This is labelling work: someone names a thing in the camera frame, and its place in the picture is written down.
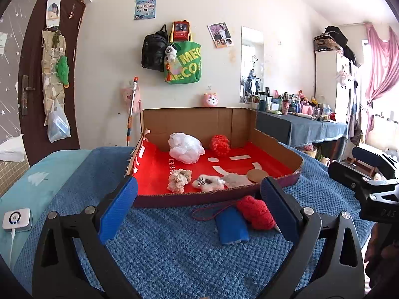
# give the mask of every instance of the blue pouch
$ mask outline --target blue pouch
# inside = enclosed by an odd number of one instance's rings
[[[230,206],[215,217],[220,242],[232,245],[249,241],[247,223],[236,207]]]

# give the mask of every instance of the white plush toy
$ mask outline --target white plush toy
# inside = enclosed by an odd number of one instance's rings
[[[168,46],[165,49],[165,62],[170,63],[174,61],[177,57],[177,50],[172,46]]]
[[[183,170],[179,168],[178,170],[173,170],[169,175],[168,190],[173,193],[181,194],[184,192],[184,186],[191,181],[191,171]]]
[[[210,192],[223,190],[225,181],[218,176],[202,174],[193,181],[192,185],[196,189],[201,189],[202,192]]]

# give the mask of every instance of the wooden door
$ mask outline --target wooden door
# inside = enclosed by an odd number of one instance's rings
[[[41,78],[42,66],[42,35],[46,28],[46,5],[47,0],[37,0],[29,20],[23,46],[18,75],[18,102],[19,120],[23,134],[23,143],[30,165],[45,158],[47,155],[58,150],[78,150],[79,140],[76,130],[75,105],[74,105],[74,67],[75,49],[80,21],[85,9],[81,0],[61,0],[60,7],[60,30],[66,40],[65,56],[68,58],[69,66],[69,88],[65,92],[65,114],[71,127],[71,137],[57,140],[51,143],[47,137],[47,126],[43,126],[45,113],[43,107],[43,83]],[[22,116],[21,111],[21,86],[22,77],[27,75],[28,86],[34,87],[35,91],[27,91],[27,114]]]

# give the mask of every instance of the metal screw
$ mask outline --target metal screw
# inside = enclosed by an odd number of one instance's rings
[[[314,210],[310,207],[304,207],[303,212],[306,213],[307,215],[313,215]]]
[[[88,215],[91,215],[95,211],[96,211],[96,209],[93,206],[88,206],[85,208],[85,214],[88,214]]]
[[[51,211],[49,212],[49,214],[47,215],[47,217],[49,219],[54,219],[57,216],[57,212],[56,211]]]
[[[349,219],[350,218],[350,213],[348,213],[347,211],[343,211],[341,213],[341,216],[344,217],[345,219]]]

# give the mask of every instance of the white plastic bag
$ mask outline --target white plastic bag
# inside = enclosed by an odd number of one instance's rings
[[[47,126],[47,136],[50,142],[71,136],[71,127],[64,110],[57,99],[53,100]]]
[[[169,155],[184,164],[194,164],[201,155],[205,154],[201,142],[190,135],[174,133],[170,135],[168,142]]]

